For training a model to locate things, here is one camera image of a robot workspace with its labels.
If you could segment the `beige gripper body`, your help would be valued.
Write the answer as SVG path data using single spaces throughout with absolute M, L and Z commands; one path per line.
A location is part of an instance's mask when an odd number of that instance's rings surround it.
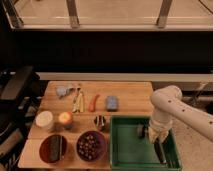
M 154 143 L 156 140 L 159 140 L 163 143 L 169 135 L 169 130 L 155 130 L 152 127 L 148 128 L 148 137 L 151 143 Z

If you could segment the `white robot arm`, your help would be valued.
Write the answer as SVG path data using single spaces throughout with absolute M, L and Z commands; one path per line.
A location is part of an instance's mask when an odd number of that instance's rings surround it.
M 164 142 L 175 117 L 213 142 L 213 116 L 181 101 L 182 91 L 170 85 L 155 90 L 150 101 L 154 106 L 149 120 L 149 140 Z

